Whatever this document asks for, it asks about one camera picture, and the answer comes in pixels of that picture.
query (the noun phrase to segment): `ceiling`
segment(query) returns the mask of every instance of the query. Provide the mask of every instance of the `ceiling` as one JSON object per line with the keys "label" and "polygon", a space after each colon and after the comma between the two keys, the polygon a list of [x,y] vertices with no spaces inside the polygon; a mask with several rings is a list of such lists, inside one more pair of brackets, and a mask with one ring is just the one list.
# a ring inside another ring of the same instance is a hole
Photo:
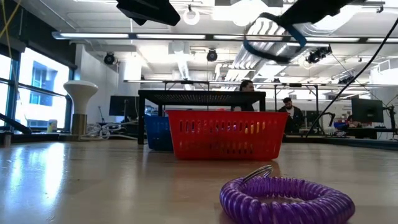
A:
{"label": "ceiling", "polygon": [[[84,0],[22,0],[22,6],[62,32],[170,32],[185,34],[241,34],[243,32],[243,27],[235,25],[232,21],[213,19],[215,8],[217,8],[215,7],[215,0],[194,0],[193,7],[200,10],[199,22],[191,26],[182,19],[175,27],[151,21],[140,27],[122,14],[115,4],[97,2],[97,0],[94,2],[80,1]],[[187,3],[184,1],[192,2],[191,0],[181,0],[174,4],[181,17],[183,17],[187,8]],[[384,12],[376,13],[376,8],[362,9],[332,34],[384,37],[398,17],[398,5],[391,5],[393,3],[390,4],[390,1],[386,2]],[[395,30],[392,36],[398,37],[398,30]],[[164,40],[91,40],[90,44],[86,45],[86,49],[99,57],[103,57],[109,51],[109,47],[134,45],[145,62],[142,72],[146,79],[151,79],[154,77],[161,78],[159,74],[171,74],[178,70],[177,61],[173,58],[173,55],[169,55],[170,42]],[[189,46],[191,54],[187,59],[187,66],[192,71],[214,72],[218,63],[233,62],[241,50],[240,42],[189,41],[186,44]],[[355,71],[359,71],[367,62],[367,60],[359,62],[359,58],[369,58],[375,53],[378,45],[332,44],[331,47],[333,54],[336,55],[344,68],[334,57],[329,56],[310,68],[297,62],[296,66],[288,66],[282,71],[283,77],[280,74],[272,74],[272,77],[277,75],[282,82],[328,82],[333,75],[337,75],[345,69],[354,68]],[[218,61],[207,62],[208,49],[216,49]],[[121,59],[130,54],[130,52],[115,52],[115,55]],[[398,45],[384,47],[376,62],[383,62],[387,59],[386,57],[393,56],[398,56]],[[359,81],[366,82],[369,79],[368,76],[369,73],[365,72]]]}

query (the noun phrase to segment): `security camera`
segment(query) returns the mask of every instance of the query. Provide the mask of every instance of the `security camera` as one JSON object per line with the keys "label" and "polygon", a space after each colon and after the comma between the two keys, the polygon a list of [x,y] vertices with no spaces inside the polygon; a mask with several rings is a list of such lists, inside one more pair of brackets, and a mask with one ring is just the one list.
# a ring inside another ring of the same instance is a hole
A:
{"label": "security camera", "polygon": [[104,58],[104,63],[107,65],[114,65],[118,62],[116,58],[114,57],[114,52],[108,52],[106,53],[106,56]]}
{"label": "security camera", "polygon": [[217,53],[215,49],[210,49],[207,53],[207,61],[208,62],[215,62],[217,60]]}

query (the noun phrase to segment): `window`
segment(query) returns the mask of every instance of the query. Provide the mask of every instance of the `window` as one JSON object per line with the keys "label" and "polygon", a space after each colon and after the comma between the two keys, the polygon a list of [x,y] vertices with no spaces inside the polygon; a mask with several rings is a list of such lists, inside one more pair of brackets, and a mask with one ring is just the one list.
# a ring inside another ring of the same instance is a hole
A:
{"label": "window", "polygon": [[[21,55],[19,82],[44,90],[66,95],[63,84],[69,80],[69,68],[31,49],[26,48]],[[32,95],[33,104],[49,103],[40,95]]]}
{"label": "window", "polygon": [[67,100],[25,88],[19,88],[15,118],[31,128],[46,128],[47,121],[57,120],[57,128],[64,128]]}
{"label": "window", "polygon": [[11,69],[11,58],[0,55],[0,78],[9,79]]}
{"label": "window", "polygon": [[[6,114],[8,85],[0,83],[0,113]],[[0,126],[4,126],[4,121],[0,120]]]}

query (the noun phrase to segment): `white lamp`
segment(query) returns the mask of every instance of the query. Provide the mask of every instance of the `white lamp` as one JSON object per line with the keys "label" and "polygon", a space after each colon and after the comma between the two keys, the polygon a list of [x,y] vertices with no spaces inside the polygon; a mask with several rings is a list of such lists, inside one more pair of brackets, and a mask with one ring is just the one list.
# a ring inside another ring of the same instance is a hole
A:
{"label": "white lamp", "polygon": [[94,83],[72,80],[63,84],[73,102],[72,134],[83,135],[86,133],[87,125],[87,103],[98,91]]}

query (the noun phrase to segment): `metal table frame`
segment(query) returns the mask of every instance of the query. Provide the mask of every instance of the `metal table frame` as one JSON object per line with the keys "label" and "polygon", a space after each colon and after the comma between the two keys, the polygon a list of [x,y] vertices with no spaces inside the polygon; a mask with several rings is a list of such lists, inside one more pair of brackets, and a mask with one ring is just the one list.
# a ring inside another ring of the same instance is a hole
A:
{"label": "metal table frame", "polygon": [[[230,97],[251,97],[253,102],[259,102],[260,111],[266,110],[266,92],[241,92],[241,91],[187,91],[187,90],[139,90],[139,108],[138,108],[138,144],[144,144],[144,116],[145,116],[145,100],[149,100],[158,106],[158,116],[163,116],[165,105],[182,105],[182,106],[240,106],[241,103],[223,102],[211,100],[210,96],[230,96]],[[206,101],[201,102],[162,102],[157,100],[155,95],[172,96],[172,95],[196,95],[206,97]]]}

